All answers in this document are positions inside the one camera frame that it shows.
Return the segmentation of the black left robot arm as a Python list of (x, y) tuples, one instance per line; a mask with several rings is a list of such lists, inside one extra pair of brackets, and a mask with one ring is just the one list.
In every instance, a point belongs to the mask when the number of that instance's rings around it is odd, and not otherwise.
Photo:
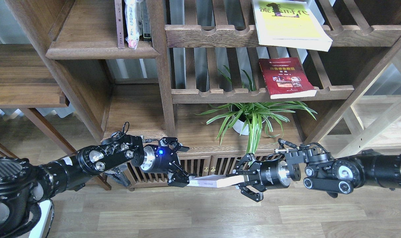
[(191, 174), (181, 167), (177, 152), (186, 152), (177, 138), (158, 145), (117, 131), (99, 146), (88, 146), (68, 157), (34, 166), (26, 159), (0, 157), (0, 238), (30, 231), (41, 218), (39, 203), (67, 190), (78, 191), (92, 177), (131, 162), (143, 172), (167, 173), (168, 185), (185, 187)]

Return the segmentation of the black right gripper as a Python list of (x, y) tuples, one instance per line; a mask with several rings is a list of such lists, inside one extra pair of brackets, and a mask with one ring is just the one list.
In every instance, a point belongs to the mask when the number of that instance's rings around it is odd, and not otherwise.
[(241, 194), (249, 199), (260, 202), (263, 200), (262, 192), (253, 192), (247, 186), (252, 186), (258, 191), (269, 189), (288, 188), (291, 183), (286, 161), (279, 159), (274, 161), (256, 161), (255, 155), (248, 153), (236, 163), (234, 175), (252, 175), (253, 181), (236, 184)]

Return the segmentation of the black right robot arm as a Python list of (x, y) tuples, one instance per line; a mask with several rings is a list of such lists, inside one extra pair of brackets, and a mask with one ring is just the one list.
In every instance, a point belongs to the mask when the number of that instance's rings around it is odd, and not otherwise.
[(401, 155), (382, 155), (370, 149), (335, 159), (317, 142), (296, 145), (278, 139), (278, 143), (279, 149), (265, 161), (254, 161), (253, 154), (246, 154), (233, 171), (233, 175), (245, 177), (238, 187), (255, 202), (263, 199), (264, 191), (288, 188), (291, 181), (299, 181), (300, 163), (306, 164), (304, 186), (333, 198), (364, 185), (401, 189)]

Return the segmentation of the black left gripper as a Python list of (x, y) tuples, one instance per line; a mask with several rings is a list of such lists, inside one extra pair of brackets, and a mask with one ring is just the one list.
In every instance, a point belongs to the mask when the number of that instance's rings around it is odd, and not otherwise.
[(143, 148), (145, 156), (141, 170), (147, 173), (168, 172), (167, 185), (184, 188), (189, 184), (189, 177), (196, 177), (197, 174), (190, 174), (181, 168), (177, 151), (188, 152), (190, 148), (183, 146), (175, 137), (163, 137), (159, 145), (148, 144)]

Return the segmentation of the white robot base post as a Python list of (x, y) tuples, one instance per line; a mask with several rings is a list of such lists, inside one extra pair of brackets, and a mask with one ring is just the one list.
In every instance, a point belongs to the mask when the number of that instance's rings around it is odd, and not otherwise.
[(53, 203), (51, 200), (46, 200), (39, 203), (41, 208), (41, 218), (36, 226), (29, 232), (20, 236), (20, 238), (45, 238), (48, 233), (52, 221)]

